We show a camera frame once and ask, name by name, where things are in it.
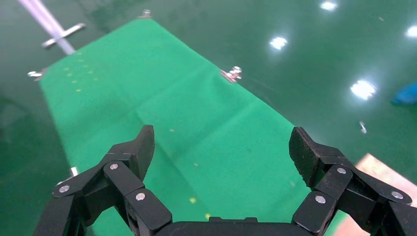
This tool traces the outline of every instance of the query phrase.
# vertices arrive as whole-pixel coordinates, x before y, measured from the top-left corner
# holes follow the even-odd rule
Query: green floor
[[[69,39],[76,48],[151,9],[159,24],[216,66],[242,67],[240,84],[317,142],[338,147],[353,162],[369,152],[417,182],[417,108],[389,103],[416,79],[417,39],[405,32],[417,22],[417,2],[339,1],[332,12],[319,1],[44,2],[65,28],[87,24]],[[45,98],[26,77],[63,54],[40,47],[48,36],[17,1],[2,1],[0,16],[0,155],[6,163],[0,208],[14,219],[22,209],[41,207],[51,185],[68,176]],[[288,40],[282,50],[269,45],[278,36]],[[373,83],[375,95],[354,96],[357,80]],[[20,217],[35,225],[30,215]]]

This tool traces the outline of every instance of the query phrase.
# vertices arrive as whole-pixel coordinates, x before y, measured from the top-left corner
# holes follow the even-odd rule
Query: metal clamp
[[[242,72],[242,69],[238,66],[234,66],[231,71],[226,72],[224,70],[220,71],[220,74],[226,78],[230,83],[236,83],[237,80],[240,80],[242,77],[240,76],[240,73]]]
[[[142,16],[139,16],[138,18],[139,19],[152,18],[152,16],[150,15],[150,10],[145,9],[142,13]]]

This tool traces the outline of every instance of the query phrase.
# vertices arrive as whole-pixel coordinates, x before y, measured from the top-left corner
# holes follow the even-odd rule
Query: green fabric sheet
[[[68,162],[80,171],[154,125],[145,184],[174,221],[290,222],[309,192],[288,155],[293,125],[151,19],[55,63],[41,87]],[[93,228],[131,235],[113,208]]]

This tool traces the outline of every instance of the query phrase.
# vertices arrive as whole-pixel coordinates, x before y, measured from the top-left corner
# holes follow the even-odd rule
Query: metal screw
[[[346,171],[343,168],[337,168],[337,172],[339,172],[341,174],[346,174]]]
[[[326,200],[325,200],[325,198],[323,196],[316,196],[316,201],[318,203],[321,203],[321,204],[326,203]]]
[[[138,195],[136,195],[136,200],[140,201],[145,199],[145,194],[144,193],[139,193]]]
[[[68,189],[69,189],[69,185],[64,185],[60,188],[60,193],[64,193],[64,192],[68,191]]]
[[[39,73],[39,72],[36,72],[36,71],[31,71],[31,72],[28,73],[28,76],[29,77],[40,77],[40,76],[42,76],[42,74]]]
[[[399,193],[399,192],[392,192],[391,193],[395,198],[398,198],[398,199],[403,199],[404,198],[404,196],[401,194],[401,193]]]
[[[113,165],[110,166],[110,170],[117,169],[117,167],[119,167],[118,164],[113,164]]]

